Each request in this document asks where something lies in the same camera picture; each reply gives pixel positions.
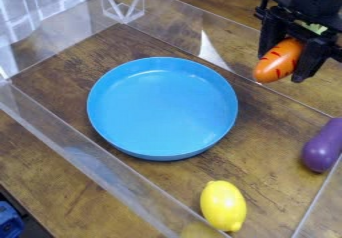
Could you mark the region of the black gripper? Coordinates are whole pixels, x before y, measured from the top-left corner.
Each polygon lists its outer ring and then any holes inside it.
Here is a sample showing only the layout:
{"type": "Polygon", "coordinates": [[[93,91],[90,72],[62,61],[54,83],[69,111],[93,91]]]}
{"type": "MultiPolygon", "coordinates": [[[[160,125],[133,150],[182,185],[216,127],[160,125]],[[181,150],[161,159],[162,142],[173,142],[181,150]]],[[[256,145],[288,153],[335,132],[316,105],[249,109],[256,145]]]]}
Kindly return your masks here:
{"type": "Polygon", "coordinates": [[[293,83],[311,78],[329,56],[333,36],[342,33],[342,0],[261,0],[255,17],[261,20],[257,57],[284,39],[285,35],[304,41],[296,67],[291,76],[293,83]],[[311,38],[313,33],[301,27],[316,24],[327,28],[327,39],[311,38]]]}

